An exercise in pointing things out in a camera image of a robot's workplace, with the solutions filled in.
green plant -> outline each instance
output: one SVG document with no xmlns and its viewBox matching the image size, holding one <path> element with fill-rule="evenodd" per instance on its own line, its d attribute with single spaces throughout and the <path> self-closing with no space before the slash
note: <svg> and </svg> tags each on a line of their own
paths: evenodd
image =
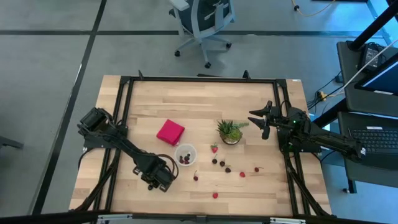
<svg viewBox="0 0 398 224">
<path fill-rule="evenodd" d="M 232 121 L 221 120 L 221 122 L 218 122 L 217 131 L 219 132 L 220 135 L 227 135 L 231 133 L 233 128 L 234 126 Z"/>
<path fill-rule="evenodd" d="M 244 122 L 244 123 L 239 123 L 239 124 L 233 124 L 233 126 L 234 126 L 234 128 L 243 128 L 243 127 L 246 127 L 246 126 L 249 126 L 249 123 L 248 122 Z"/>
<path fill-rule="evenodd" d="M 234 128 L 232 129 L 231 133 L 228 134 L 228 138 L 230 140 L 237 141 L 242 138 L 243 133 L 238 129 Z"/>
<path fill-rule="evenodd" d="M 237 141 L 241 139 L 243 135 L 239 129 L 248 125 L 249 123 L 234 124 L 233 121 L 221 120 L 221 122 L 218 122 L 217 131 L 222 138 L 228 138 L 230 140 Z"/>
</svg>

chair base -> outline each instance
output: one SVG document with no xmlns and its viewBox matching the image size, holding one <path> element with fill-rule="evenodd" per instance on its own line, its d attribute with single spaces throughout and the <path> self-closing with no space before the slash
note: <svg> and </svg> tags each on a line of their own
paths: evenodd
<svg viewBox="0 0 398 224">
<path fill-rule="evenodd" d="M 195 42 L 198 42 L 200 47 L 201 47 L 201 50 L 203 52 L 203 56 L 205 58 L 205 68 L 210 68 L 211 67 L 211 63 L 209 62 L 208 57 L 207 57 L 207 49 L 206 49 L 204 40 L 214 40 L 214 41 L 217 41 L 217 42 L 225 43 L 225 47 L 227 49 L 230 49 L 231 46 L 232 46 L 232 43 L 229 40 L 222 39 L 222 38 L 214 36 L 214 35 L 206 37 L 206 38 L 202 38 L 202 39 L 196 39 L 196 38 L 192 37 L 192 38 L 188 39 L 187 41 L 185 41 L 179 48 L 177 48 L 175 50 L 175 52 L 174 52 L 174 55 L 176 57 L 181 56 L 180 50 L 184 49 L 185 47 L 188 47 L 188 46 L 191 46 L 191 45 L 195 44 Z"/>
</svg>

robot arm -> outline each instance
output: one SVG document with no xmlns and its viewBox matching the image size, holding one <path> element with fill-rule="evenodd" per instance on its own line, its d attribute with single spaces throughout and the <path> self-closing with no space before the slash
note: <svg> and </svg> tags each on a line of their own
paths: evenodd
<svg viewBox="0 0 398 224">
<path fill-rule="evenodd" d="M 299 147 L 303 150 L 302 152 L 309 152 L 305 148 L 306 145 L 317 145 L 338 151 L 354 162 L 361 162 L 366 155 L 365 149 L 359 141 L 319 128 L 310 121 L 304 111 L 290 107 L 286 117 L 282 116 L 279 111 L 279 107 L 272 106 L 272 102 L 268 101 L 267 106 L 263 109 L 249 112 L 264 117 L 264 119 L 248 118 L 263 130 L 263 139 L 268 139 L 269 126 L 273 126 L 283 133 L 282 137 L 288 145 Z"/>
<path fill-rule="evenodd" d="M 133 173 L 138 175 L 142 172 L 141 179 L 150 186 L 159 187 L 161 191 L 166 192 L 171 183 L 177 178 L 178 166 L 170 156 L 148 153 L 136 147 L 124 136 L 122 127 L 115 124 L 112 116 L 104 109 L 91 109 L 80 121 L 78 127 L 80 129 L 79 134 L 84 136 L 85 139 L 97 138 L 106 141 L 129 155 L 136 165 Z M 172 170 L 161 157 L 167 158 L 172 162 Z"/>
</svg>

wooden tabletop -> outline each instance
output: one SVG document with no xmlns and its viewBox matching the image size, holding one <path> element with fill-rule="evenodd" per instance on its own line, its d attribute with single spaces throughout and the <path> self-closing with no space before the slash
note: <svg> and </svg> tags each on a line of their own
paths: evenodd
<svg viewBox="0 0 398 224">
<path fill-rule="evenodd" d="M 113 111 L 120 76 L 105 75 L 99 90 L 97 107 Z M 307 110 L 300 80 L 287 80 L 292 106 Z M 128 138 L 137 147 L 156 154 L 174 156 L 176 147 L 156 138 L 166 119 L 185 127 L 180 143 L 194 145 L 198 152 L 194 164 L 180 167 L 179 177 L 169 190 L 147 190 L 147 184 L 132 173 L 132 159 L 122 153 L 111 210 L 113 212 L 208 214 L 208 215 L 291 215 L 289 188 L 283 155 L 279 152 L 275 128 L 268 140 L 250 123 L 242 128 L 243 138 L 235 146 L 222 143 L 217 121 L 231 119 L 247 122 L 248 111 L 275 104 L 271 84 L 205 82 L 134 82 L 129 109 Z M 212 164 L 210 145 L 218 144 L 217 159 L 225 160 L 232 172 Z M 94 149 L 81 162 L 70 208 L 79 206 L 98 181 L 103 149 Z M 325 181 L 319 161 L 301 153 L 306 186 L 318 203 L 330 212 Z M 255 167 L 263 167 L 255 172 Z M 197 170 L 199 180 L 193 180 Z M 243 171 L 246 177 L 240 177 Z M 108 186 L 102 196 L 101 208 Z M 212 194 L 218 192 L 214 199 Z M 298 208 L 302 212 L 296 186 Z"/>
</svg>

black desk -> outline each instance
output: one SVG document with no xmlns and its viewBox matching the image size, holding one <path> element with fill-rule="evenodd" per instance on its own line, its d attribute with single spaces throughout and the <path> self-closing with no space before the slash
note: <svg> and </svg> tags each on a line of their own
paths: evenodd
<svg viewBox="0 0 398 224">
<path fill-rule="evenodd" d="M 357 65 L 361 52 L 353 52 L 348 48 L 347 42 L 337 43 L 338 57 L 340 61 L 341 74 L 344 83 L 347 83 L 358 71 Z M 390 58 L 398 52 L 396 48 L 389 48 L 384 52 Z M 355 83 L 364 78 L 365 74 L 360 73 L 353 82 L 345 88 L 346 98 L 330 108 L 327 112 L 317 118 L 314 123 L 319 127 L 324 127 L 337 118 L 338 112 L 362 112 L 381 114 L 398 117 L 398 97 L 373 93 L 366 90 L 354 88 Z"/>
<path fill-rule="evenodd" d="M 349 136 L 348 128 L 361 124 L 368 126 L 398 126 L 398 120 L 377 118 L 353 113 L 338 113 L 340 133 Z M 349 191 L 356 193 L 354 180 L 372 184 L 398 187 L 398 170 L 378 169 L 368 167 L 345 159 L 346 175 Z"/>
</svg>

